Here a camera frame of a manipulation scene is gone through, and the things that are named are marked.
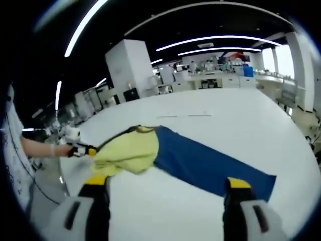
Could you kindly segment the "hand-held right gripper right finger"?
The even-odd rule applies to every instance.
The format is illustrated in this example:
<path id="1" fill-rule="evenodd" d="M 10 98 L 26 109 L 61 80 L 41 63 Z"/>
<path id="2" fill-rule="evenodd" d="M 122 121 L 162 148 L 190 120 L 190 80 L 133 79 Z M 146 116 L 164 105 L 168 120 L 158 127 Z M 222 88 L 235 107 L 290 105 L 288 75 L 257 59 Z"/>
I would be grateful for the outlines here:
<path id="1" fill-rule="evenodd" d="M 228 177 L 225 187 L 223 240 L 288 240 L 280 216 L 249 183 Z"/>

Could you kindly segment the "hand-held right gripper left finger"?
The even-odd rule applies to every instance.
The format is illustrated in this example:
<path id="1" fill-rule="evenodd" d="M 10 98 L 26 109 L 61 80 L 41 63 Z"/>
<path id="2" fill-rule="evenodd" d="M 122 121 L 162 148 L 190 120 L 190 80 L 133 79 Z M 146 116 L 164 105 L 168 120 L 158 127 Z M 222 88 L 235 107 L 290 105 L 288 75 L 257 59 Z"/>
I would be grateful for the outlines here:
<path id="1" fill-rule="evenodd" d="M 109 205 L 109 178 L 88 180 L 52 212 L 47 240 L 109 240 Z"/>

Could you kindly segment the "person's left hand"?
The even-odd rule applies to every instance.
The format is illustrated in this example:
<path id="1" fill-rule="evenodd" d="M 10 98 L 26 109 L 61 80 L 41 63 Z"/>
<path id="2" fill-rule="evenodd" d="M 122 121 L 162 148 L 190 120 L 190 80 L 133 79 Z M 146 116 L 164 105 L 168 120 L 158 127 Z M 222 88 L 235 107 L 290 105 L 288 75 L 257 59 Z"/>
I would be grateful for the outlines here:
<path id="1" fill-rule="evenodd" d="M 52 157 L 69 157 L 72 146 L 68 144 L 54 145 L 50 144 L 50 154 Z"/>

